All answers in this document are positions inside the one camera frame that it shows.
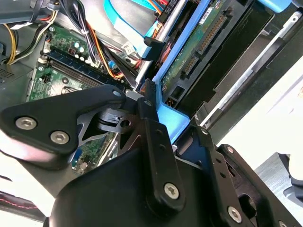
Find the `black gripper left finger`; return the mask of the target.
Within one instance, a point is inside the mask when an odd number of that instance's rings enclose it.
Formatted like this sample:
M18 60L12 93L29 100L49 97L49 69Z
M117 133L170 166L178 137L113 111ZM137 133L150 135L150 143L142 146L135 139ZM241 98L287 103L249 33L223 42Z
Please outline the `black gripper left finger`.
M77 148L105 132L122 135L120 154L143 153L146 199L158 213L183 210L186 198L168 131L156 111L156 85L137 100L102 85L8 107L0 113L0 149L44 169L59 170Z

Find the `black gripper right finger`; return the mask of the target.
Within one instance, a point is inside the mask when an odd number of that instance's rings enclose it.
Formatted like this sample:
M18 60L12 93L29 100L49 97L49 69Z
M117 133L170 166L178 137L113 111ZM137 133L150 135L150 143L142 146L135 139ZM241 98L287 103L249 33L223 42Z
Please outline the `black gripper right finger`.
M197 128L214 193L214 223L220 227L294 227L296 219L229 145L216 147L210 133Z

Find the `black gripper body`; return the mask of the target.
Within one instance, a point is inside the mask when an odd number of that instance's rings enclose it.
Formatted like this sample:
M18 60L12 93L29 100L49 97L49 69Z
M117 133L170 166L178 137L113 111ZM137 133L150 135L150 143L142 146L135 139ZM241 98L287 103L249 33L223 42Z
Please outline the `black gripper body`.
M186 203L177 213L158 213L146 199L143 153L124 153L68 183L59 193L49 217L51 227L219 227L214 223L214 193L203 166L204 148L192 149L200 158L175 160Z

